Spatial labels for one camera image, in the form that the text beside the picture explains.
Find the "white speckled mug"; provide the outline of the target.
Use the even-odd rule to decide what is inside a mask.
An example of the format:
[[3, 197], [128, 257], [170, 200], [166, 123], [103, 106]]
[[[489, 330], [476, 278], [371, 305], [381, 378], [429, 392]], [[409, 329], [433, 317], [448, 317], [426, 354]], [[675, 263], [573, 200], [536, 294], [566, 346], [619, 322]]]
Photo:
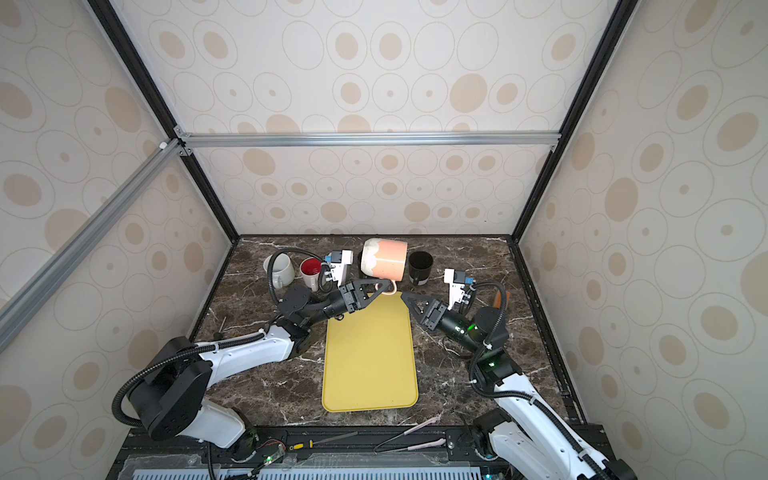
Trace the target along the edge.
[[275, 253], [265, 258], [263, 269], [268, 271], [269, 265], [272, 265], [271, 280], [275, 290], [285, 289], [290, 286], [295, 278], [294, 264], [286, 253]]

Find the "black mug white base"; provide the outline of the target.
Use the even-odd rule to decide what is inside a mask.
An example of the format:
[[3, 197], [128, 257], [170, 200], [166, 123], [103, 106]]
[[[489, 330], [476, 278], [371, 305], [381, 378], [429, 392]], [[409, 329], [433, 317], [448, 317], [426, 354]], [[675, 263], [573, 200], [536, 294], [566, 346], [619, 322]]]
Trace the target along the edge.
[[434, 257], [427, 251], [413, 251], [408, 257], [408, 276], [414, 286], [425, 285], [431, 275]]

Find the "cream and peach mug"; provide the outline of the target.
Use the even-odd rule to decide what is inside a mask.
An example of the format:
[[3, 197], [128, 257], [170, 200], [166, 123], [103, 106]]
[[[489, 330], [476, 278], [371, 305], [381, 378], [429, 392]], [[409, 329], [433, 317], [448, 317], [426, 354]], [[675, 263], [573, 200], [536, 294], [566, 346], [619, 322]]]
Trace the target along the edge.
[[369, 277], [389, 280], [392, 286], [385, 288], [384, 295], [395, 295], [405, 272], [407, 250], [404, 241], [370, 238], [363, 244], [360, 270]]

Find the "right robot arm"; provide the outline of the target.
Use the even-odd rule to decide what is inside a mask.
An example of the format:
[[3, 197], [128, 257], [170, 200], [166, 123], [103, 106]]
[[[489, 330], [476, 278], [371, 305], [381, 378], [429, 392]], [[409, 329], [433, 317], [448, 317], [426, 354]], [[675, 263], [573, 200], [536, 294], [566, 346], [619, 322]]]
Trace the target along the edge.
[[625, 461], [609, 459], [568, 425], [507, 353], [503, 285], [488, 281], [477, 287], [495, 289], [500, 304], [479, 309], [472, 319], [429, 295], [404, 292], [401, 299], [422, 327], [443, 333], [471, 353], [469, 385], [498, 405], [474, 424], [481, 454], [507, 461], [526, 479], [635, 479]]

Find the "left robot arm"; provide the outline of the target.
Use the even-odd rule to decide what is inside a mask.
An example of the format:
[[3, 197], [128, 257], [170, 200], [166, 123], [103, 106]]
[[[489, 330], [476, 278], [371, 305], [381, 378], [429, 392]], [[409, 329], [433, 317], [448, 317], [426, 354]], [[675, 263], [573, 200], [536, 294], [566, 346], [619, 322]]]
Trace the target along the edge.
[[314, 325], [363, 310], [395, 287], [390, 279], [364, 278], [333, 283], [325, 293], [296, 284], [279, 296], [270, 285], [277, 315], [265, 328], [229, 340], [193, 343], [184, 336], [169, 340], [143, 370], [118, 388], [112, 415], [126, 426], [143, 429], [154, 441], [188, 437], [231, 449], [245, 441], [249, 427], [243, 415], [207, 399], [210, 387], [297, 356]]

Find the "white mug red inside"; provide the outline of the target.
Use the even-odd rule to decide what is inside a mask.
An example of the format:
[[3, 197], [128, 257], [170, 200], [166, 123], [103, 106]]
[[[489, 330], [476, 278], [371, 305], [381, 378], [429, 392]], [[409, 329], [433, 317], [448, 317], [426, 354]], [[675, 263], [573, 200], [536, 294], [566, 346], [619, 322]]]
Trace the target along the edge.
[[300, 264], [300, 277], [304, 285], [312, 292], [318, 292], [320, 289], [320, 276], [322, 270], [323, 264], [316, 258], [307, 258]]

